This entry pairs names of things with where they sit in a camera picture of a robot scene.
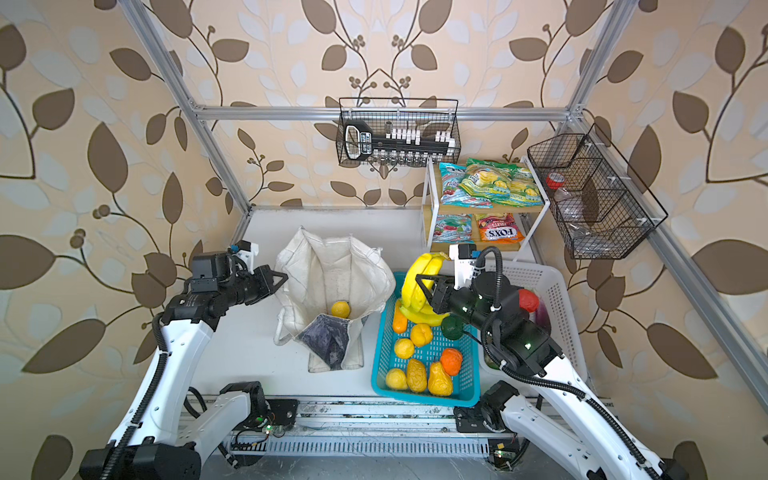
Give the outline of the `yellow pear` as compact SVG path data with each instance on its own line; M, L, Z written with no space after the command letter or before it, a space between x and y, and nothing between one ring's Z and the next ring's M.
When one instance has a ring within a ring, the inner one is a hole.
M453 394L452 377L440 362L430 365L427 388L431 395L437 397L449 397Z

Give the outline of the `white plastic vegetable basket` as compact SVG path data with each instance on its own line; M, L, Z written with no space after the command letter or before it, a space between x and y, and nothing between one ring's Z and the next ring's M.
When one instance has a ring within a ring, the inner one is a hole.
M535 263L503 262L503 274L513 286L535 293L549 316L551 337L562 348L582 380L589 379L577 325L563 275L559 270Z

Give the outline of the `yellow-brown potato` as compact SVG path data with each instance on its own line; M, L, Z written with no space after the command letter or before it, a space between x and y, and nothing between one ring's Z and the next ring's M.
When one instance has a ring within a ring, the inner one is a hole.
M423 393L428 386L428 373L425 365L417 360L410 359L406 366L406 382L411 392Z

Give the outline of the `black keyboard toy in basket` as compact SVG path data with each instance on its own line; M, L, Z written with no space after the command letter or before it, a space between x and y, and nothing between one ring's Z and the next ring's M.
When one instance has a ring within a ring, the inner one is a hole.
M339 125L336 147L341 162L379 162L418 166L428 162L455 162L459 141L447 130L435 131L410 127L397 128L391 121L377 127L363 120Z

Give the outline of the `green avocado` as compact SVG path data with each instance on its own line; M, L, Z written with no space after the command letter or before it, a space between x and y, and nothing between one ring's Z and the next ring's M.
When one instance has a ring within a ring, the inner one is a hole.
M457 341L464 335L464 322L456 316L447 316L440 325L442 335L451 341Z

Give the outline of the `teal candy packet lower shelf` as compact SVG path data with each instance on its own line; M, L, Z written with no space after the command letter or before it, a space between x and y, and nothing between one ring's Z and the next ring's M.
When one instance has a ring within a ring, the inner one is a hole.
M432 240L436 243L466 243L472 237L472 217L470 215L437 216Z

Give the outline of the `teal candy packet top shelf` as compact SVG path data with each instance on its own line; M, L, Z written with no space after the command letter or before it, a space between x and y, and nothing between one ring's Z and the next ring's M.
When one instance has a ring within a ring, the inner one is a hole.
M439 164L442 193L440 203L467 208L491 208L493 204L484 198L478 198L467 193L461 186L466 177L466 167L453 163Z

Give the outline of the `teal plastic fruit basket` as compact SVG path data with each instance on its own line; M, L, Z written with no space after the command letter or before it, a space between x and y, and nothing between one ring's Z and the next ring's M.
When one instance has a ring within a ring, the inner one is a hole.
M410 330L414 326L410 323L403 334L396 334L392 329L394 313L397 311L396 301L400 298L401 288L406 273L396 271L394 278L396 287L387 300L384 311L381 314L377 327L377 343L372 365L371 385L374 392L382 397L389 397L399 401L438 405L444 407L472 407L480 398L480 374L477 349L479 345L464 335L461 339L453 341L446 339L439 327L433 327L433 340L424 347L415 350L414 358L422 362L427 372L433 363L438 362L442 352L447 348L454 348L462 355L462 364L457 376L452 377L453 390L450 396L435 396L428 390L424 392L412 392L405 390L392 390L386 385L386 375L394 368L406 371L407 359L401 359L395 355L394 347L400 338L408 338Z

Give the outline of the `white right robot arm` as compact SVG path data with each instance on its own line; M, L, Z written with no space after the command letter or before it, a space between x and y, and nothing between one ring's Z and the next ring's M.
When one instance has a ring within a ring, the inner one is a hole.
M532 320L532 293L505 275L497 247L457 259L453 275L440 272L446 258L421 255L408 270L402 299L476 328L484 354L507 377L481 399L488 428L522 435L576 479L688 478L681 463L629 433Z

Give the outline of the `teal candy packet shelf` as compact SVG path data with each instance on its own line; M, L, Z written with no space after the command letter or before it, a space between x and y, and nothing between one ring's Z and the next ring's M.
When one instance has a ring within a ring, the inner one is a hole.
M466 167L453 163L439 164L442 193L440 203L467 208L491 208L493 204L484 198L478 198L467 193L461 186L466 177Z
M466 243L472 237L472 217L470 215L437 216L432 240L436 243Z

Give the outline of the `orange persimmon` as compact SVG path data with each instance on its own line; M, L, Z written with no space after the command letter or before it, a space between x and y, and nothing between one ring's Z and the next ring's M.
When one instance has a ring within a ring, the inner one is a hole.
M455 348L444 349L440 357L440 364L444 372L451 377L460 373L462 362L463 355Z

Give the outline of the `orange Fox's candy packet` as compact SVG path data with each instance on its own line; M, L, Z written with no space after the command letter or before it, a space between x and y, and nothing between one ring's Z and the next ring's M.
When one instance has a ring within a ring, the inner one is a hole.
M481 241L517 244L525 238L512 214L479 214L475 220Z

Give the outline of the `yellow lemon bottom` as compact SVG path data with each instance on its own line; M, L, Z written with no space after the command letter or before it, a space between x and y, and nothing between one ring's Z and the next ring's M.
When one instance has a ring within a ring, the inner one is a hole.
M385 385L390 390L404 391L408 390L408 381L406 373L399 368L389 370L385 377Z

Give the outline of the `plastic bottle red cap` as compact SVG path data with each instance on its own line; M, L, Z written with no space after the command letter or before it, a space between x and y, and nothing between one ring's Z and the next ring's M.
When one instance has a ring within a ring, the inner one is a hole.
M584 228L587 223L582 195L579 191L569 190L565 181L565 176L558 172L550 172L546 177L546 185L551 190L554 203L554 219L569 228Z

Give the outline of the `yellow banana bunch front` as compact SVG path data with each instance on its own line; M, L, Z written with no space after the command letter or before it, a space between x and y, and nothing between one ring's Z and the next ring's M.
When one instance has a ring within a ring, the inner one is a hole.
M437 275L443 263L449 257L443 252L424 253L419 256L408 270L403 286L399 311L414 324L425 324L430 327L439 327L447 314L437 314L427 302L426 296L416 281L416 277L423 275Z

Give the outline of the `white canvas grocery bag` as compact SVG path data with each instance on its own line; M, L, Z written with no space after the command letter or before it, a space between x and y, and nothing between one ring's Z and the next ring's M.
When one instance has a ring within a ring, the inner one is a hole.
M395 289L381 250L352 236L322 238L301 228L278 254L276 267L288 280L276 293L281 310L274 343L304 346L311 373L363 367L365 322L383 312ZM348 319L330 314L337 301L349 303Z

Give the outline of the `orange carrot-like fruit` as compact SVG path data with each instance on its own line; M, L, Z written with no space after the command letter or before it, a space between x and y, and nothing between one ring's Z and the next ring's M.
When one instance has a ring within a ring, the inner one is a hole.
M393 310L392 330L395 334L404 334L408 329L408 319L401 311L401 300L398 299Z

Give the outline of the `yellow lemon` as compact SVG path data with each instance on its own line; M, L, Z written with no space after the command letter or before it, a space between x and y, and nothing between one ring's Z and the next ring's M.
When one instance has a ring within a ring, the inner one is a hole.
M333 317L348 319L351 314L351 307L347 301L337 301L331 306L330 314Z
M385 385L390 390L404 391L408 390L408 381L406 373L399 368L389 370L385 377Z
M403 360L412 358L415 349L415 344L409 338L400 338L394 344L394 354Z

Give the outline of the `green yellow tea packet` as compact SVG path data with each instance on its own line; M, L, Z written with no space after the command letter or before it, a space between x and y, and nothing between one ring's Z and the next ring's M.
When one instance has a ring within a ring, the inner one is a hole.
M507 165L469 159L459 186L471 196L501 202L509 200L513 181L514 175Z

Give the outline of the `yellow orange fruit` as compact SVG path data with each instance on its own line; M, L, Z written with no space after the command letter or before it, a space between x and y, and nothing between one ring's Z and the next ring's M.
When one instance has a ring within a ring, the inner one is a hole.
M415 324L410 331L410 340L415 347L421 348L432 342L432 328L427 324Z

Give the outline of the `red tomato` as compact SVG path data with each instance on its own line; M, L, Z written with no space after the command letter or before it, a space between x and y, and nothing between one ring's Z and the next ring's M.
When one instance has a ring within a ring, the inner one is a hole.
M533 313L539 308L540 300L535 293L527 289L519 289L517 293L521 310Z

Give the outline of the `green yellow packet right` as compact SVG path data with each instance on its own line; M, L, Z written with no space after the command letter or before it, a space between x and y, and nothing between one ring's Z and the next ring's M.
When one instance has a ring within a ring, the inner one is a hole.
M532 173L525 167L516 167L512 172L509 185L510 200L517 206L542 205L540 191L533 179Z

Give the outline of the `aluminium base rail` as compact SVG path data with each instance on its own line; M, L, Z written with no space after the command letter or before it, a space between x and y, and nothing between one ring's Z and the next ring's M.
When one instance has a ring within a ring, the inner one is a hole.
M237 426L223 443L239 456L453 458L488 460L523 439L495 433L452 407L383 397L267 399L272 414L258 426Z

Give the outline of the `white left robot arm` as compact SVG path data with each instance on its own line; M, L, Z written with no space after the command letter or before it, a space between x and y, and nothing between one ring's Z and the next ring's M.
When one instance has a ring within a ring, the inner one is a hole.
M237 425L270 422L261 384L237 382L226 385L185 431L179 429L194 373L219 321L234 306L275 294L288 279L257 265L257 254L257 245L241 240L191 258L182 292L151 322L156 350L149 370L106 446L86 452L82 478L197 479Z

